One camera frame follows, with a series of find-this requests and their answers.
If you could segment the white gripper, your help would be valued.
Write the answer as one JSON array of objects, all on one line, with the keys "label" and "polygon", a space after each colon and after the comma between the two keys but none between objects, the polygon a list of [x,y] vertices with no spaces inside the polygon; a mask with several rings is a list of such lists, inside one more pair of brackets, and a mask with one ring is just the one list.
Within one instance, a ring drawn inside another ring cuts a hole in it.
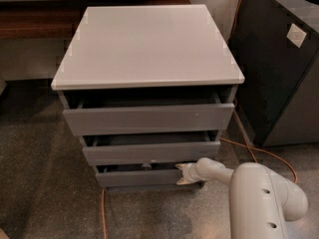
[{"label": "white gripper", "polygon": [[175,167],[182,170],[183,176],[183,178],[177,181],[176,185],[189,185],[200,181],[195,163],[178,163]]}]

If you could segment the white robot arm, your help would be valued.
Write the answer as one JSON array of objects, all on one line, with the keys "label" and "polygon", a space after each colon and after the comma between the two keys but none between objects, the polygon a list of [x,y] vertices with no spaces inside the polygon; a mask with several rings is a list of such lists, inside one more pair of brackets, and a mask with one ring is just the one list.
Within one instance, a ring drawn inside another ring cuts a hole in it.
[{"label": "white robot arm", "polygon": [[231,239],[289,239],[286,224],[308,209],[300,186],[260,163],[230,169],[204,157],[176,168],[182,172],[179,185],[218,180],[228,186]]}]

